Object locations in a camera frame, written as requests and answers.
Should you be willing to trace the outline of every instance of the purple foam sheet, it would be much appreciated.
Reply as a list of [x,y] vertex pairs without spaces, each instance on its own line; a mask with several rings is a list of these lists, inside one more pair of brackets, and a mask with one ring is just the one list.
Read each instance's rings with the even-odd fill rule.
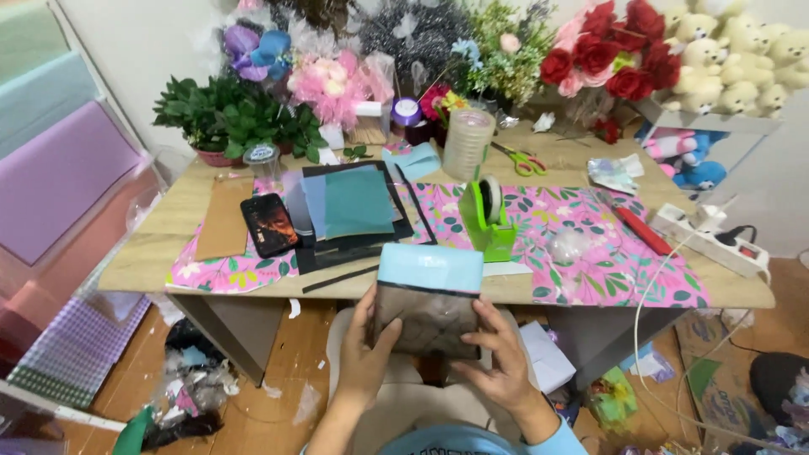
[[33,265],[141,156],[87,103],[0,160],[0,245]]

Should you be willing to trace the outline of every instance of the scissors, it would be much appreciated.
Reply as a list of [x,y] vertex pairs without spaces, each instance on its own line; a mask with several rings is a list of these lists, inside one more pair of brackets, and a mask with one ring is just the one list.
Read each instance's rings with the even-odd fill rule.
[[533,156],[527,155],[521,151],[516,151],[511,147],[504,147],[496,142],[492,142],[492,146],[505,153],[511,161],[514,161],[514,170],[517,172],[517,175],[529,177],[533,174],[543,176],[548,173],[548,168]]

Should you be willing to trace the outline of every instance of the green tape dispenser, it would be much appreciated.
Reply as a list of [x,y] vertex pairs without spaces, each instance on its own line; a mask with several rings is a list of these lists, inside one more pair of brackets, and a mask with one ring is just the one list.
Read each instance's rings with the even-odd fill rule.
[[510,261],[517,227],[508,222],[500,184],[494,176],[469,182],[458,208],[472,246],[483,253],[483,262]]

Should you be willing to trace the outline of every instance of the red flower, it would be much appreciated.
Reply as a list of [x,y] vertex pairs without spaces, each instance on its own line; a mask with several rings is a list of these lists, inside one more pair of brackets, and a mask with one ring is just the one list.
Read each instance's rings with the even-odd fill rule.
[[614,41],[604,41],[592,33],[585,33],[576,41],[576,64],[589,75],[606,70],[618,56],[621,47]]
[[618,19],[613,10],[615,10],[615,0],[609,0],[609,2],[596,6],[593,11],[584,16],[582,33],[592,33],[596,36],[606,35],[612,29],[612,23]]
[[573,69],[573,56],[564,49],[553,49],[540,65],[542,81],[559,85]]
[[593,125],[593,131],[596,137],[610,145],[618,142],[618,137],[620,136],[618,122],[614,118],[609,118],[607,121],[599,119]]
[[612,26],[612,30],[614,32],[613,37],[615,38],[615,42],[618,43],[621,50],[625,50],[629,53],[638,53],[641,52],[643,46],[646,45],[646,35],[627,30],[625,21],[616,22]]
[[419,101],[421,111],[425,117],[430,120],[439,119],[438,112],[435,109],[441,109],[441,100],[444,99],[448,91],[450,91],[450,86],[445,83],[437,83],[427,89],[424,96],[421,97],[421,101]]
[[682,61],[679,55],[671,55],[671,46],[656,41],[643,57],[641,68],[652,75],[655,90],[671,88],[680,80]]
[[626,5],[626,29],[640,33],[649,42],[659,41],[666,31],[666,18],[646,0],[630,0]]
[[640,101],[652,94],[654,81],[650,73],[624,66],[607,81],[605,87],[607,93],[616,98]]

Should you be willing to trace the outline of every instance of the person's left hand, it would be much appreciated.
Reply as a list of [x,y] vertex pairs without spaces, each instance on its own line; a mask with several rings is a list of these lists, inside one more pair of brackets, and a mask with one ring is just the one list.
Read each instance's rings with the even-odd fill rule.
[[374,405],[376,394],[382,387],[385,368],[393,345],[402,331],[402,321],[397,318],[379,335],[374,349],[365,344],[366,324],[374,313],[376,284],[372,285],[357,306],[351,325],[340,350],[340,379],[334,392],[335,401],[349,402],[365,410]]

